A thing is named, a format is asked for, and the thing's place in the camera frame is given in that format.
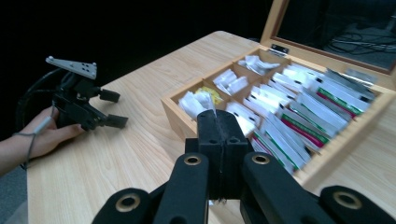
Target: box lid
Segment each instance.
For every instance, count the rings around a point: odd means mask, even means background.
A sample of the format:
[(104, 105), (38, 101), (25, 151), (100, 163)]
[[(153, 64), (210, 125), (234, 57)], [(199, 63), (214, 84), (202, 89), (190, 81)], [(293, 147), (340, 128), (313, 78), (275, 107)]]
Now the box lid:
[(294, 61), (374, 75), (396, 90), (396, 1), (274, 0), (261, 44)]

